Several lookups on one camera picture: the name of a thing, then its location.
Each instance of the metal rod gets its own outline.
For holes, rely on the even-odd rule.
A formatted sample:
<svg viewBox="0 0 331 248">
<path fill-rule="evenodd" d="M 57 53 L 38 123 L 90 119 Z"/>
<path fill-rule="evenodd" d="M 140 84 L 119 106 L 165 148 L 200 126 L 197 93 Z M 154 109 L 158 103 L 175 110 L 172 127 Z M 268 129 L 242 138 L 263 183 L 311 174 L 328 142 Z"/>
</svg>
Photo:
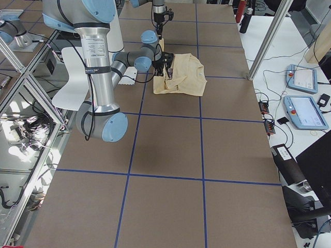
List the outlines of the metal rod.
<svg viewBox="0 0 331 248">
<path fill-rule="evenodd" d="M 261 66 L 261 63 L 274 39 L 276 36 L 276 33 L 281 25 L 281 23 L 284 20 L 284 17 L 286 16 L 286 13 L 289 11 L 291 4 L 293 3 L 293 0 L 282 0 L 277 11 L 275 14 L 275 17 L 273 19 L 273 22 L 270 25 L 270 28 L 267 32 L 267 34 L 264 37 L 264 40 L 261 44 L 261 47 L 258 51 L 258 54 L 253 62 L 252 67 L 250 68 L 250 71 L 247 75 L 248 80 L 253 80 L 256 73 L 258 72 L 259 67 Z"/>
<path fill-rule="evenodd" d="M 38 103 L 52 117 L 55 123 L 66 126 L 60 111 L 56 107 L 54 107 L 47 93 L 43 90 L 43 88 L 40 86 L 38 81 L 32 75 L 27 76 L 25 80 L 25 86 L 28 88 L 31 94 L 36 98 Z"/>
<path fill-rule="evenodd" d="M 9 60 L 9 62 L 14 66 L 14 68 L 23 73 L 25 71 L 24 65 L 20 62 L 20 60 L 16 57 L 16 55 L 12 52 L 9 46 L 4 42 L 4 40 L 0 37 L 0 51 L 5 55 L 5 57 Z"/>
<path fill-rule="evenodd" d="M 308 211 L 305 213 L 298 213 L 296 215 L 293 215 L 293 216 L 291 216 L 291 220 L 293 223 L 297 223 L 297 222 L 312 220 L 312 219 L 315 219 L 318 217 L 323 217 L 323 216 L 330 215 L 330 214 L 331 214 L 331 209 L 327 208 L 327 207 L 323 207 L 323 208 L 314 209 L 312 211 Z"/>
<path fill-rule="evenodd" d="M 42 151 L 42 153 L 40 155 L 39 162 L 36 165 L 35 171 L 34 171 L 33 175 L 31 176 L 31 178 L 28 182 L 28 185 L 26 186 L 26 189 L 24 191 L 24 194 L 22 195 L 22 198 L 20 199 L 20 202 L 17 204 L 17 207 L 16 207 L 17 210 L 13 213 L 14 217 L 12 219 L 12 225 L 10 225 L 10 228 L 7 230 L 8 235 L 5 239 L 4 245 L 9 244 L 9 240 L 10 240 L 10 238 L 11 238 L 11 236 L 12 236 L 12 234 L 13 234 L 16 226 L 17 226 L 17 223 L 18 223 L 22 213 L 24 212 L 27 201 L 29 200 L 29 198 L 32 194 L 32 191 L 34 189 L 34 185 L 35 185 L 36 181 L 38 180 L 38 177 L 40 175 L 40 170 L 43 167 L 43 165 L 44 165 L 44 163 L 45 163 L 45 161 L 48 157 L 49 151 L 51 150 L 48 147 L 53 146 L 54 141 L 57 137 L 57 133 L 59 132 L 61 127 L 62 127 L 61 124 L 56 124 L 55 125 L 54 130 L 53 130 L 47 144 L 45 144 L 46 148 Z"/>
</svg>

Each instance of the blue tape line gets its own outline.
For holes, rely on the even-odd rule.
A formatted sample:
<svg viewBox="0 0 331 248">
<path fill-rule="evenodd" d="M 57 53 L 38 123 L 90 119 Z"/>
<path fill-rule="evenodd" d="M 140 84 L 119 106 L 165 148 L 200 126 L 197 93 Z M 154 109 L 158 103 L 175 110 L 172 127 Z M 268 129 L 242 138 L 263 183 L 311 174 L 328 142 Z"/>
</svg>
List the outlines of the blue tape line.
<svg viewBox="0 0 331 248">
<path fill-rule="evenodd" d="M 199 23 L 236 24 L 237 25 L 237 23 L 234 23 L 234 22 L 203 22 L 203 21 L 200 21 Z"/>
<path fill-rule="evenodd" d="M 239 122 L 263 123 L 262 120 L 236 120 L 236 119 L 209 118 L 209 117 L 202 117 L 202 119 L 203 120 L 225 120 L 225 121 L 239 121 Z"/>
<path fill-rule="evenodd" d="M 142 115 L 142 116 L 156 116 L 156 117 L 170 117 L 170 118 L 187 118 L 187 119 L 202 119 L 202 120 L 223 120 L 223 121 L 239 121 L 239 122 L 254 122 L 263 123 L 262 120 L 239 120 L 239 119 L 226 119 L 226 118 L 212 118 L 212 117 L 194 117 L 194 116 L 176 116 L 176 115 L 158 115 L 158 114 L 142 114 L 123 112 L 128 115 Z"/>
<path fill-rule="evenodd" d="M 59 172 L 80 172 L 80 173 L 90 173 L 90 174 L 109 174 L 109 175 L 121 175 L 121 176 L 127 176 L 127 173 L 121 173 L 121 172 L 102 172 L 102 171 L 96 171 L 96 170 L 84 170 L 84 169 L 56 169 Z"/>
<path fill-rule="evenodd" d="M 134 20 L 134 21 L 150 21 L 150 19 L 137 19 L 137 18 L 118 18 L 120 20 Z M 233 22 L 203 22 L 203 21 L 180 21 L 180 20 L 172 20 L 171 22 L 191 22 L 191 23 L 216 23 L 216 24 L 236 24 Z"/>
<path fill-rule="evenodd" d="M 37 23 L 40 23 L 39 20 L 40 20 L 41 18 L 42 18 L 42 16 L 37 20 L 37 22 L 36 22 L 35 24 L 32 25 L 32 27 L 29 29 L 29 31 L 30 31 L 31 29 L 33 29 L 33 28 L 36 26 Z"/>
<path fill-rule="evenodd" d="M 7 9 L 9 5 L 11 5 L 15 0 L 12 0 L 4 9 Z"/>
<path fill-rule="evenodd" d="M 210 47 L 210 48 L 243 48 L 243 47 L 238 47 L 238 46 L 230 46 L 230 45 L 199 45 L 203 47 Z"/>
<path fill-rule="evenodd" d="M 205 181 L 206 182 L 225 182 L 225 183 L 237 183 L 237 184 L 281 186 L 280 183 L 271 183 L 271 182 L 248 182 L 248 181 L 218 180 L 218 179 L 205 179 Z"/>
<path fill-rule="evenodd" d="M 165 179 L 177 179 L 177 180 L 189 180 L 189 181 L 205 181 L 205 182 L 223 182 L 223 183 L 236 183 L 236 184 L 253 184 L 253 185 L 267 185 L 267 186 L 281 186 L 280 183 L 271 182 L 249 182 L 249 181 L 236 181 L 236 180 L 221 180 L 221 179 L 202 179 L 193 177 L 175 177 L 175 176 L 162 176 L 162 175 L 148 175 L 148 174 L 137 174 L 137 173 L 121 173 L 121 172 L 104 172 L 99 170 L 84 170 L 84 169 L 64 169 L 58 168 L 59 172 L 74 172 L 74 173 L 90 173 L 90 174 L 108 174 L 116 176 L 133 176 L 133 177 L 151 177 L 151 178 L 165 178 Z"/>
<path fill-rule="evenodd" d="M 201 178 L 192 177 L 173 177 L 173 176 L 160 176 L 160 175 L 147 175 L 147 174 L 130 174 L 133 177 L 151 177 L 151 178 L 165 178 L 165 179 L 176 179 L 176 180 L 189 180 L 189 181 L 203 181 Z"/>
<path fill-rule="evenodd" d="M 194 117 L 194 116 L 157 115 L 157 114 L 140 114 L 140 115 L 143 115 L 143 116 L 158 116 L 158 117 L 171 117 L 171 118 L 199 119 L 199 117 Z"/>
<path fill-rule="evenodd" d="M 139 109 L 139 115 L 138 115 L 136 133 L 134 134 L 134 140 L 133 140 L 132 152 L 131 152 L 131 158 L 130 158 L 130 165 L 129 165 L 128 175 L 127 175 L 127 179 L 126 179 L 126 183 L 125 183 L 125 189 L 124 189 L 122 206 L 121 206 L 121 213 L 119 214 L 119 220 L 118 220 L 118 226 L 117 226 L 117 232 L 116 232 L 116 239 L 115 239 L 114 248 L 117 248 L 118 238 L 119 238 L 119 232 L 121 230 L 121 223 L 122 223 L 122 217 L 123 217 L 123 212 L 124 212 L 124 204 L 125 204 L 125 200 L 126 200 L 126 194 L 127 194 L 127 191 L 128 191 L 128 186 L 129 186 L 129 178 L 130 178 L 130 172 L 131 172 L 131 167 L 132 167 L 134 149 L 136 147 L 136 141 L 137 141 L 138 130 L 139 130 L 139 123 L 140 123 L 140 117 L 141 117 L 140 114 L 141 114 L 141 110 L 143 108 L 145 90 L 146 90 L 146 84 L 144 85 L 143 95 L 142 95 L 141 103 L 140 103 L 140 109 Z"/>
<path fill-rule="evenodd" d="M 123 43 L 137 43 L 141 44 L 141 42 L 138 41 L 123 41 Z M 178 44 L 178 43 L 165 43 L 165 45 L 185 45 L 185 46 L 191 46 L 191 47 L 209 47 L 209 48 L 243 48 L 243 47 L 238 47 L 238 46 L 228 46 L 228 45 L 197 45 L 197 44 Z"/>
<path fill-rule="evenodd" d="M 197 28 L 197 58 L 199 59 L 199 29 L 198 29 L 198 8 L 195 4 L 195 26 Z M 202 128 L 202 102 L 199 97 L 199 119 L 200 119 L 200 144 L 201 144 L 201 171 L 202 171 L 202 198 L 203 198 L 203 225 L 205 248 L 208 248 L 208 232 L 207 232 L 207 211 L 206 211 L 206 186 L 205 186 L 205 165 L 203 156 L 203 128 Z"/>
<path fill-rule="evenodd" d="M 241 76 L 205 76 L 205 78 L 216 78 L 216 79 L 246 79 Z"/>
</svg>

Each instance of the white table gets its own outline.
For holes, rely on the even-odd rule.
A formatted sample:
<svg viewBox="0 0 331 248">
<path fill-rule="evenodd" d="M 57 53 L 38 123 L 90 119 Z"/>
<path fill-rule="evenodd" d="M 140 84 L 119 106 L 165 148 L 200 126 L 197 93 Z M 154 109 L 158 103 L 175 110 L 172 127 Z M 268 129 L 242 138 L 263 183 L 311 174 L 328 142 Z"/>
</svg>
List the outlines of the white table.
<svg viewBox="0 0 331 248">
<path fill-rule="evenodd" d="M 256 54 L 261 46 L 261 43 L 265 37 L 265 34 L 273 20 L 273 17 L 260 17 L 260 16 L 253 16 L 251 19 L 251 22 L 249 24 L 249 27 L 247 29 L 247 32 L 245 34 L 240 34 L 243 47 L 245 49 L 245 55 L 247 58 L 248 66 L 250 67 L 252 65 L 252 61 L 256 57 Z M 287 66 L 289 64 L 296 64 L 302 60 L 304 57 L 305 52 L 308 50 L 306 48 L 307 45 L 305 44 L 303 38 L 301 37 L 299 31 L 296 29 L 293 21 L 291 18 L 285 18 L 280 29 L 278 30 L 278 33 L 276 34 L 276 37 L 274 38 L 271 47 L 269 48 L 267 55 L 265 58 L 271 58 L 274 56 L 291 56 L 297 52 L 300 52 L 296 55 L 293 55 L 291 57 L 281 57 L 281 58 L 273 58 L 270 60 L 264 60 L 261 67 L 258 70 L 258 73 L 256 77 L 253 80 L 254 87 L 258 90 L 256 92 L 259 92 L 259 90 L 265 94 L 268 95 L 269 99 L 271 100 L 279 100 L 279 96 L 275 93 L 269 91 L 266 87 L 266 83 L 263 79 L 263 71 L 270 70 L 275 72 L 281 72 L 286 70 Z M 303 60 L 300 62 L 301 66 L 306 67 L 316 67 L 317 64 L 309 64 L 306 62 L 306 60 L 303 58 Z M 318 82 L 322 83 L 328 83 L 327 78 L 325 77 L 323 71 L 318 67 L 317 69 L 317 75 L 318 75 Z M 285 90 L 286 81 L 285 81 L 285 72 L 282 73 L 272 73 L 272 72 L 265 72 L 266 81 L 268 83 L 268 87 L 279 93 L 281 95 L 282 91 Z M 317 94 L 308 94 L 302 91 L 293 90 L 286 88 L 287 95 L 291 96 L 304 96 L 309 95 L 313 96 L 313 98 L 318 101 L 320 95 L 322 93 L 331 95 L 331 87 L 329 85 L 318 85 L 319 92 Z M 257 94 L 257 99 L 259 100 L 261 96 L 261 100 L 266 100 L 266 97 Z M 324 108 L 324 110 L 328 111 L 330 110 L 330 104 Z M 285 107 L 283 104 L 283 99 L 280 101 L 272 101 L 269 103 L 269 111 L 273 115 L 273 117 L 276 119 L 279 119 L 283 116 L 287 116 Z M 326 121 L 328 122 L 329 126 L 331 127 L 331 113 L 324 115 Z M 324 135 L 324 132 L 322 131 L 306 131 L 306 130 L 298 130 L 296 129 L 291 122 L 288 122 L 289 127 L 291 128 L 293 135 L 294 135 L 294 143 L 292 147 L 289 149 L 293 157 L 296 157 L 299 155 L 303 150 L 305 150 L 307 147 L 309 147 L 312 143 L 317 141 L 321 136 Z M 291 133 L 286 127 L 286 125 L 280 126 L 288 135 L 289 141 L 287 143 L 287 146 L 291 143 Z M 275 146 L 278 144 L 283 144 L 286 141 L 286 136 L 282 131 L 280 131 L 277 127 L 276 134 L 271 135 L 269 144 L 270 146 Z M 298 233 L 295 229 L 293 229 L 295 239 L 297 242 L 298 248 L 302 248 L 303 245 L 306 242 L 310 242 L 312 247 L 314 240 L 308 240 L 308 239 L 301 239 Z M 331 244 L 331 234 L 322 234 L 319 236 L 316 248 L 330 248 Z"/>
</svg>

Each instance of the grid of blue tape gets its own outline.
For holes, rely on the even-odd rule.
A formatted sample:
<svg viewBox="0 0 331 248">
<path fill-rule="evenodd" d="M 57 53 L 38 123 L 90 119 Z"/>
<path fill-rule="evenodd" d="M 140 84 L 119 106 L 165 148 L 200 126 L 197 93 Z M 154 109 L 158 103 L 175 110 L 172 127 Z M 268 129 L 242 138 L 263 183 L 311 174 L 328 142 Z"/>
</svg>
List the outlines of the grid of blue tape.
<svg viewBox="0 0 331 248">
<path fill-rule="evenodd" d="M 222 23 L 222 22 L 204 22 L 204 23 Z M 198 55 L 198 58 L 199 58 L 198 14 L 197 14 L 197 6 L 196 5 L 195 5 L 195 24 L 196 24 L 196 29 L 197 29 L 197 44 L 196 45 L 193 45 L 193 46 L 197 46 L 197 55 Z M 207 46 L 209 46 L 209 47 L 215 47 L 215 46 L 212 46 L 212 45 L 204 45 L 204 47 L 207 47 Z M 234 47 L 233 46 L 229 46 L 229 47 L 228 46 L 216 46 L 216 47 L 238 48 L 237 46 L 234 46 Z M 229 77 L 229 76 L 206 76 L 206 77 L 209 77 L 209 78 L 215 78 L 216 77 L 216 78 L 243 79 L 243 77 L 241 78 L 241 77 Z M 131 152 L 131 157 L 130 157 L 130 164 L 129 164 L 128 173 L 102 172 L 102 171 L 94 171 L 94 170 L 88 171 L 88 170 L 77 170 L 77 169 L 57 169 L 57 170 L 58 171 L 62 171 L 62 172 L 110 174 L 110 175 L 122 175 L 122 176 L 126 176 L 127 177 L 126 184 L 125 184 L 125 189 L 124 189 L 123 200 L 122 200 L 121 212 L 120 212 L 120 215 L 119 215 L 119 221 L 118 221 L 118 227 L 117 227 L 117 232 L 116 232 L 116 239 L 115 239 L 114 248 L 117 248 L 117 244 L 118 244 L 119 233 L 120 233 L 120 230 L 121 230 L 122 217 L 123 217 L 124 206 L 125 206 L 126 195 L 127 195 L 127 191 L 128 191 L 130 177 L 151 177 L 151 178 L 166 178 L 166 179 L 176 179 L 176 180 L 201 181 L 201 183 L 202 183 L 202 192 L 203 192 L 204 238 L 205 238 L 205 248 L 207 248 L 208 247 L 208 238 L 207 238 L 207 212 L 206 212 L 205 182 L 239 183 L 239 184 L 254 184 L 254 185 L 269 185 L 269 186 L 281 186 L 281 184 L 279 184 L 279 183 L 266 183 L 266 182 L 218 180 L 218 179 L 207 179 L 207 178 L 205 178 L 205 172 L 204 172 L 204 152 L 203 152 L 203 127 L 202 127 L 203 122 L 202 122 L 202 120 L 204 120 L 204 119 L 210 119 L 210 120 L 257 122 L 257 123 L 262 123 L 262 121 L 202 117 L 202 102 L 201 102 L 201 97 L 199 97 L 199 117 L 194 117 L 194 116 L 168 116 L 168 115 L 157 115 L 157 114 L 143 114 L 141 112 L 142 112 L 142 107 L 143 107 L 145 90 L 146 90 L 146 85 L 144 85 L 139 113 L 125 113 L 125 114 L 130 114 L 130 115 L 138 115 L 137 127 L 136 127 L 136 132 L 135 132 L 134 140 L 133 140 L 133 146 L 132 146 L 132 152 Z M 200 120 L 202 178 L 172 177 L 172 176 L 158 176 L 158 175 L 132 174 L 131 173 L 132 160 L 133 160 L 133 156 L 134 156 L 134 149 L 135 149 L 135 146 L 136 146 L 136 140 L 137 140 L 137 134 L 138 134 L 138 131 L 139 131 L 139 123 L 140 123 L 141 116 L 162 116 L 162 117 L 173 117 L 173 118 L 194 118 L 194 119 L 199 119 Z"/>
</svg>

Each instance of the beige cloth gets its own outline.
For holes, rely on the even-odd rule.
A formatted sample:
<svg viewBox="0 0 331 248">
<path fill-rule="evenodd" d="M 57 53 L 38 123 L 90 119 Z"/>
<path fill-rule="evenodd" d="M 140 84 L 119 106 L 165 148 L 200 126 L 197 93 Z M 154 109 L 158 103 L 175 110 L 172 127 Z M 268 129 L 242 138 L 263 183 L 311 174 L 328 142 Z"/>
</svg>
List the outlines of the beige cloth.
<svg viewBox="0 0 331 248">
<path fill-rule="evenodd" d="M 175 54 L 172 63 L 172 79 L 168 78 L 165 70 L 164 77 L 154 77 L 154 94 L 184 93 L 202 96 L 207 80 L 204 66 L 192 54 Z"/>
</svg>

